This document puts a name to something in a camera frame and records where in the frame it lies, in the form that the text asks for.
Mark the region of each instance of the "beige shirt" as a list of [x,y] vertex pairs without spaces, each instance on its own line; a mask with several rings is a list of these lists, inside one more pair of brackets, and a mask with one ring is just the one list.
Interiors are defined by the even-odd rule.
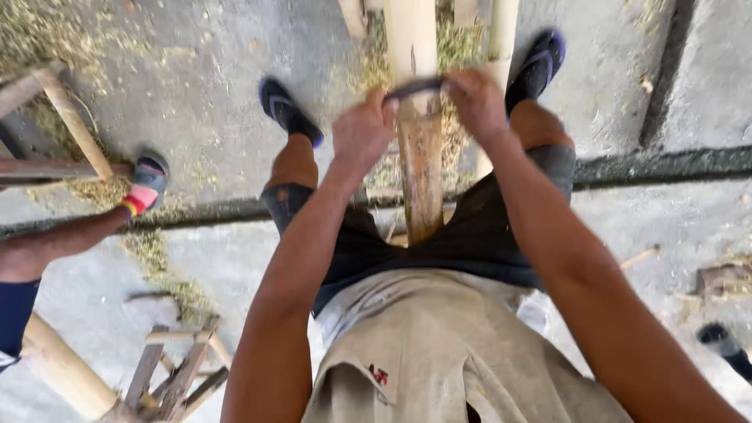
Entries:
[[350,286],[317,317],[328,348],[303,421],[630,421],[510,304],[529,290],[403,269]]

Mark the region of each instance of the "navy shorts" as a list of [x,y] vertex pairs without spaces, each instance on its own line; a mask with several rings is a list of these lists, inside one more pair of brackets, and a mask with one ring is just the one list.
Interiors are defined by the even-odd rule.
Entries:
[[0,281],[0,372],[19,360],[23,332],[32,316],[40,281]]
[[[569,201],[575,152],[563,145],[547,145],[528,150],[527,155]],[[282,184],[262,193],[280,234],[313,192],[300,184]],[[379,236],[373,216],[348,207],[312,312],[316,316],[339,291],[364,278],[410,268],[458,270],[544,291],[541,279],[517,247],[501,190],[491,174],[459,198],[444,227],[410,248],[387,244]]]

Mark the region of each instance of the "hand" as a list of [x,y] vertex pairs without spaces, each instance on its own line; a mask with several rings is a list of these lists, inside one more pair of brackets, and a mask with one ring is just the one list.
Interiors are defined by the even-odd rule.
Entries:
[[447,75],[449,96],[457,106],[459,121],[485,150],[509,131],[504,90],[477,69]]
[[368,98],[345,111],[332,125],[334,161],[347,168],[348,176],[361,182],[395,138],[394,115],[399,103],[384,104],[384,90],[372,90]]

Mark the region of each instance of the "shirt logo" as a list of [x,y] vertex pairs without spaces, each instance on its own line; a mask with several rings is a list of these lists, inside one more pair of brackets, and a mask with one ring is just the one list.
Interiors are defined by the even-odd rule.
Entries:
[[371,363],[371,365],[368,366],[368,371],[371,372],[371,374],[374,376],[374,379],[376,379],[376,382],[379,385],[383,385],[383,386],[387,385],[387,378],[389,377],[389,373],[383,371],[382,369],[378,369],[374,371],[373,363]]

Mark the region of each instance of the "foot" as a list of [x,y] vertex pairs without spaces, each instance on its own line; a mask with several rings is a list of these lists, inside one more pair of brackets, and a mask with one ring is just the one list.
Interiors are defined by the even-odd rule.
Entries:
[[120,202],[120,206],[127,209],[130,219],[162,204],[169,175],[167,162],[156,153],[149,153],[136,160],[133,185]]
[[697,340],[723,358],[741,351],[741,346],[725,327],[718,323],[706,324],[697,332]]
[[305,116],[287,90],[274,78],[264,78],[259,85],[259,100],[264,113],[282,126],[288,135],[301,133],[311,140],[314,148],[321,145],[324,136]]
[[555,29],[540,35],[527,56],[522,71],[506,95],[507,114],[523,100],[537,100],[564,63],[564,37]]

